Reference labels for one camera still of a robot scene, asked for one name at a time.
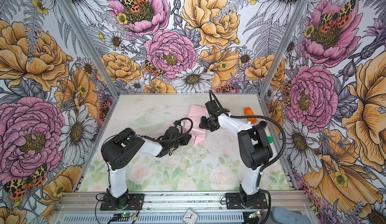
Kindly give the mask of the purple wrapping paper sheet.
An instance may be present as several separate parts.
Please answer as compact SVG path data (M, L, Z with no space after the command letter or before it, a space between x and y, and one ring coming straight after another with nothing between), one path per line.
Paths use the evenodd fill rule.
M201 117L206 117L206 109L201 106L192 105L188 114L188 118L193 121L193 128L190 131L192 136L190 142L193 145L198 145L204 142L206 138L206 130L199 127Z

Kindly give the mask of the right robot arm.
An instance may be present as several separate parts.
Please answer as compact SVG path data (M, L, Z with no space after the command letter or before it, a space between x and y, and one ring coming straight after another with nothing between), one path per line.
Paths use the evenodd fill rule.
M240 157L244 165L249 168L244 174L244 179L239 190L240 202L247 207L257 201L261 196L260 181L264 166L268 166L269 160L273 157L273 152L265 132L267 121L272 119L257 115L255 118L261 119L256 125L250 121L245 122L247 116L227 116L225 114L202 116L199 127L211 132L224 128L234 134L238 139Z

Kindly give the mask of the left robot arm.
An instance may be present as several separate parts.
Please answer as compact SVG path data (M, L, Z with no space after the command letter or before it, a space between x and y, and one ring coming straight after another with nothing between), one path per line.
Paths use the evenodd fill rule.
M162 158L171 155L179 146L188 145L192 135L172 126L157 139L139 136L131 128L105 141L101 147L103 160L108 166L109 186L101 204L102 211L142 209L142 194L130 194L126 183L126 166L138 152Z

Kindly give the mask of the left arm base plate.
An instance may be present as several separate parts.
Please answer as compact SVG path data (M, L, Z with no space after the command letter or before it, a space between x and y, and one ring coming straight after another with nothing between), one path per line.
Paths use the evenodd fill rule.
M144 204L144 194L124 193L113 197L109 192L102 198L101 211L140 211Z

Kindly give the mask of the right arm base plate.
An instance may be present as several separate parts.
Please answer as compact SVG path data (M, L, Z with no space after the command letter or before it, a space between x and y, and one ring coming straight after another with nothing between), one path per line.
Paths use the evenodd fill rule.
M228 210L263 210L268 208L267 197L262 192L253 195L228 192L225 194L225 199Z

